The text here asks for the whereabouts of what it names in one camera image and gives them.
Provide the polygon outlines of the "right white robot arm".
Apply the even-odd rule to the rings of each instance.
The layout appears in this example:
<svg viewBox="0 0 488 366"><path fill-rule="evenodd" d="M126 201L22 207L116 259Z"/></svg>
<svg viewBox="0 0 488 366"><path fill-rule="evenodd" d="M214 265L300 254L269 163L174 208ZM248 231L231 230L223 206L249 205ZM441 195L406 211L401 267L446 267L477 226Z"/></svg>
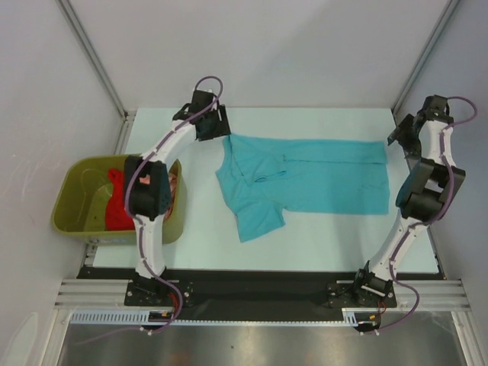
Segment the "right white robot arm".
<svg viewBox="0 0 488 366"><path fill-rule="evenodd" d="M352 298L361 307L373 307L393 293L397 269L412 243L440 220L460 189L466 172L456 167L451 153L454 119L444 111L408 114L388 136L418 160L401 186L398 213L380 250L358 270Z"/></svg>

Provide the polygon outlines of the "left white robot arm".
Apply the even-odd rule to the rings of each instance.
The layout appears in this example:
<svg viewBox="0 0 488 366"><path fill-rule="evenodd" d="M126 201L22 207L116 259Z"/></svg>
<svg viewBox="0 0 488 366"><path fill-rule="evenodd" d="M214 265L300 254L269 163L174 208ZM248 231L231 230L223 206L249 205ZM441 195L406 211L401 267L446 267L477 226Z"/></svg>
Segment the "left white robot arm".
<svg viewBox="0 0 488 366"><path fill-rule="evenodd" d="M124 304L157 307L178 288L161 278L166 270L162 252L163 221L172 202L169 171L178 156L193 142L231 134L226 107L218 104L197 112L185 106L171 129L150 150L129 155L124 163L124 205L134 221L139 263L127 286Z"/></svg>

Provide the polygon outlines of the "turquoise t shirt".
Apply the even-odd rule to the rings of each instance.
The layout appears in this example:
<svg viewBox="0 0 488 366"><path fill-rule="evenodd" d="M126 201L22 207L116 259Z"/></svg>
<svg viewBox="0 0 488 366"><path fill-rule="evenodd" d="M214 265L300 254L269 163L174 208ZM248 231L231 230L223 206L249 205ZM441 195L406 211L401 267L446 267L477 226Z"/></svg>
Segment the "turquoise t shirt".
<svg viewBox="0 0 488 366"><path fill-rule="evenodd" d="M231 134L216 176L241 242L285 225L283 212L385 215L382 142L277 140Z"/></svg>

